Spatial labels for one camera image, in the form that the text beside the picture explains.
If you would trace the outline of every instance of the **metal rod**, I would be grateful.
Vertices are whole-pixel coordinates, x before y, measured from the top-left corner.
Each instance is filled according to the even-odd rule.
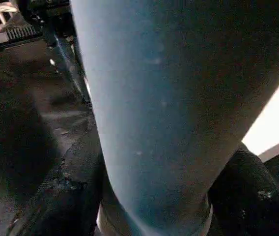
[[[208,189],[279,85],[279,3],[71,3],[127,217],[141,235],[199,232]]]

